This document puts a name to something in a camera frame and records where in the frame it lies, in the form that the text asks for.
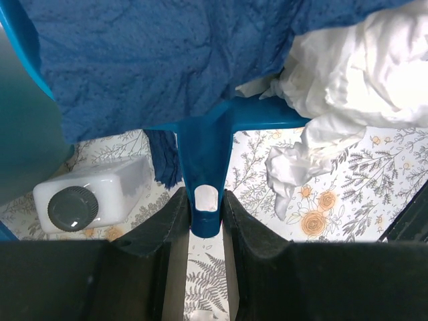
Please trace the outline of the blue plastic dustpan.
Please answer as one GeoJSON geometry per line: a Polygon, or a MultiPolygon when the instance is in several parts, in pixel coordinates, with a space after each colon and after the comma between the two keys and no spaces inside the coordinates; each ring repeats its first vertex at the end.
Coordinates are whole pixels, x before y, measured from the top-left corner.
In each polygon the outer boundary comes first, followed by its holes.
{"type": "MultiPolygon", "coordinates": [[[[52,97],[39,72],[37,32],[18,1],[1,2],[1,24],[26,72],[47,96],[52,97]]],[[[204,116],[159,125],[159,130],[170,130],[177,135],[181,170],[191,204],[192,232],[201,238],[219,233],[220,210],[198,210],[195,191],[201,185],[210,185],[217,189],[217,203],[221,203],[236,132],[299,128],[307,122],[308,119],[279,98],[234,98],[204,116]]]]}

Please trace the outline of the white tissue paper scrap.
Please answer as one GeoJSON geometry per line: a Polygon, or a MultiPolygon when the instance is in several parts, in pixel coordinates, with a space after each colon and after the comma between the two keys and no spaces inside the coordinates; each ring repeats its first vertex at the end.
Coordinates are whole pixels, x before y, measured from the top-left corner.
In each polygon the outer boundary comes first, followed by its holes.
{"type": "Polygon", "coordinates": [[[284,219],[294,190],[329,172],[332,159],[361,141],[369,126],[427,125],[427,2],[299,36],[279,76],[235,91],[244,98],[277,96],[308,119],[300,140],[273,147],[265,162],[275,212],[284,219]]]}

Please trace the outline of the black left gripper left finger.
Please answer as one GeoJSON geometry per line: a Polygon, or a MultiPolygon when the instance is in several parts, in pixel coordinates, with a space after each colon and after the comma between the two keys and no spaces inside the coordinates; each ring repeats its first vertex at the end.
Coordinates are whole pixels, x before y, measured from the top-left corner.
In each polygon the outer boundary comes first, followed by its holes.
{"type": "Polygon", "coordinates": [[[187,192],[115,241],[1,243],[2,320],[182,320],[187,192]]]}

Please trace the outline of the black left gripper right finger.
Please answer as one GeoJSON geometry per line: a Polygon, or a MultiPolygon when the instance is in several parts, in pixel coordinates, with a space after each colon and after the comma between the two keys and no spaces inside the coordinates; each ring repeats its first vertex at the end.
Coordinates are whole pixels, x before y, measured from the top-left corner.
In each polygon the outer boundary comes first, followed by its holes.
{"type": "Polygon", "coordinates": [[[426,320],[427,246],[297,243],[222,201],[232,320],[426,320]]]}

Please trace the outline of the long dark blue paper scrap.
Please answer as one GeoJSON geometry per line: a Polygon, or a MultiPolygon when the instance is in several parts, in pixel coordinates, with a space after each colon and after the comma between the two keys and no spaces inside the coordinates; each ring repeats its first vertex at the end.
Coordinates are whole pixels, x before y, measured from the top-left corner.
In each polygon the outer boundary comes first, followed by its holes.
{"type": "Polygon", "coordinates": [[[400,1],[22,1],[69,143],[202,116],[295,37],[400,1]]]}

